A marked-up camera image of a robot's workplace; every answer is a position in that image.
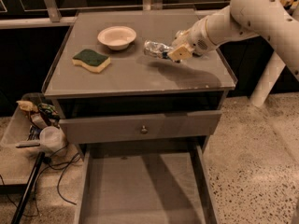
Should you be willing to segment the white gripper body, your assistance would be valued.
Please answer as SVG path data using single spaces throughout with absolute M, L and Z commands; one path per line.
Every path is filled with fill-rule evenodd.
M 197 55 L 206 54 L 215 50 L 218 46 L 215 45 L 207 33 L 207 18 L 197 21 L 190 29 L 187 35 L 189 45 L 194 49 Z

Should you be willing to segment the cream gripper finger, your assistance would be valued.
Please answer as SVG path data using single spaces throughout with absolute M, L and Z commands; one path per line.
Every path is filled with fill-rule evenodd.
M 172 42 L 171 46 L 173 48 L 179 47 L 182 44 L 186 43 L 188 41 L 188 35 L 189 35 L 190 30 L 180 30 L 177 31 L 175 35 L 175 39 Z
M 173 62 L 178 62 L 181 60 L 187 60 L 192 57 L 194 48 L 188 44 L 182 44 L 176 47 L 173 47 L 170 51 L 167 52 L 167 56 Z

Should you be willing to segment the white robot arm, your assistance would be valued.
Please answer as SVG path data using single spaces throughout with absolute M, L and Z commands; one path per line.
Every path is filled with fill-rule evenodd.
M 173 61 L 186 60 L 256 35 L 274 50 L 250 96 L 253 105 L 261 106 L 285 67 L 294 76 L 299 73 L 298 13 L 290 15 L 279 0 L 231 0 L 229 6 L 178 32 L 167 56 Z

